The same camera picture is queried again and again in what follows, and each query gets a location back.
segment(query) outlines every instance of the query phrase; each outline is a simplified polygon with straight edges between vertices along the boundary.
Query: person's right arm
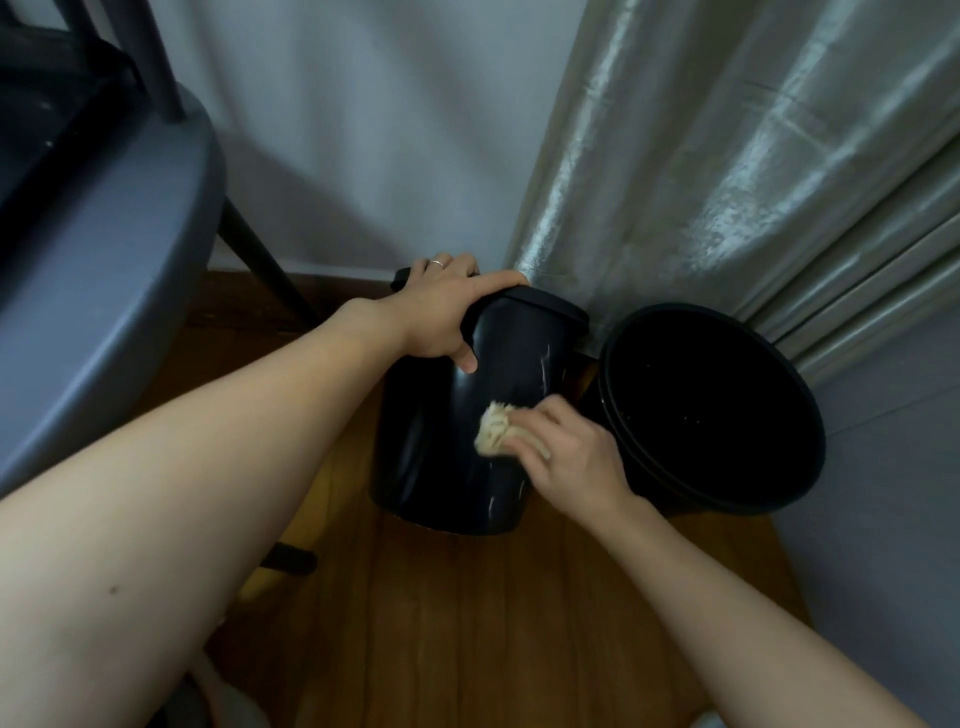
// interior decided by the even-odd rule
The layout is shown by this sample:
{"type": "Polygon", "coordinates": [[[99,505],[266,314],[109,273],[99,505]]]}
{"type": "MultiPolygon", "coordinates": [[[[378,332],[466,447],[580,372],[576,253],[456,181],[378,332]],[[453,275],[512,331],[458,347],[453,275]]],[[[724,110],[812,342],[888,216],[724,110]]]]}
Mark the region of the person's right arm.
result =
{"type": "Polygon", "coordinates": [[[627,487],[612,435],[563,398],[517,410],[549,460],[505,443],[534,485],[630,574],[731,728],[925,723],[813,630],[685,539],[627,487]]]}

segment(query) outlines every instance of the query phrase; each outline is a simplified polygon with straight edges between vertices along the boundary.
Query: person's left hand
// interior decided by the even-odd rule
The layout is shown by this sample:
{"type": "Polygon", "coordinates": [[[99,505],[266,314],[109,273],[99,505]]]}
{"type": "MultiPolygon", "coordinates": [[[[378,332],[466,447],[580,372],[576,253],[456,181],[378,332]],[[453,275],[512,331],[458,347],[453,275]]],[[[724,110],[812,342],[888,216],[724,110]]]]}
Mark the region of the person's left hand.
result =
{"type": "Polygon", "coordinates": [[[460,333],[467,309],[503,288],[528,285],[519,271],[473,276],[477,272],[476,258],[469,253],[437,253],[414,261],[403,290],[382,301],[404,332],[405,353],[449,356],[467,374],[476,371],[477,357],[460,333]]]}

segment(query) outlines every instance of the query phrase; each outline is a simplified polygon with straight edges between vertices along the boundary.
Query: white wall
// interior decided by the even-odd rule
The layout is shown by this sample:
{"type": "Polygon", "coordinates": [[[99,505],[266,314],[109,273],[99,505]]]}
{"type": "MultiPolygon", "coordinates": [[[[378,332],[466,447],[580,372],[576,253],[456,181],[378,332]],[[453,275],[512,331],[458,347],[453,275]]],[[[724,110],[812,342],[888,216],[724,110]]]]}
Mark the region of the white wall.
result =
{"type": "MultiPolygon", "coordinates": [[[[13,4],[58,22],[52,0],[13,4]]],[[[290,270],[373,277],[439,250],[500,265],[584,5],[153,2],[268,247],[290,270]]]]}
{"type": "Polygon", "coordinates": [[[817,392],[827,463],[775,516],[817,630],[960,725],[960,307],[817,392]]]}

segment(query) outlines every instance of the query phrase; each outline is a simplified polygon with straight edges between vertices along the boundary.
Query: wrist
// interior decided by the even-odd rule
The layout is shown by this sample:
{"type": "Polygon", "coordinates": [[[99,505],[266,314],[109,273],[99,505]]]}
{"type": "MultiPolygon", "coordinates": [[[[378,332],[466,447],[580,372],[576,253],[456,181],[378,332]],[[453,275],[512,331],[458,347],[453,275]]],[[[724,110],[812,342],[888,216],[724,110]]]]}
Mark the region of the wrist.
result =
{"type": "Polygon", "coordinates": [[[392,360],[399,359],[406,347],[406,331],[394,320],[384,301],[351,299],[329,319],[329,324],[340,328],[351,337],[369,341],[384,351],[392,360]]]}
{"type": "Polygon", "coordinates": [[[597,541],[609,548],[622,535],[646,529],[662,520],[663,516],[649,500],[625,491],[609,507],[594,514],[584,526],[597,541]]]}

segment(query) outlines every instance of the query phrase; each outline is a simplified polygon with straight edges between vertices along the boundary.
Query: wooden floor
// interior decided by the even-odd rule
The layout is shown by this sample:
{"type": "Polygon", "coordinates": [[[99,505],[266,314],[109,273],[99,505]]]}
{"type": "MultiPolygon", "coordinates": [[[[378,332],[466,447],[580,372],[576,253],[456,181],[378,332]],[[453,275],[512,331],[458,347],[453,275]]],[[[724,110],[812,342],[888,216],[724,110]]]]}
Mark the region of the wooden floor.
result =
{"type": "MultiPolygon", "coordinates": [[[[140,408],[290,340],[187,327],[140,408]]],[[[208,646],[274,726],[685,728],[709,707],[619,568],[539,497],[516,532],[493,538],[378,510],[367,497],[378,397],[357,411],[284,536],[319,554],[317,572],[258,570],[208,646]]],[[[675,524],[807,619],[767,519],[675,524]]]]}

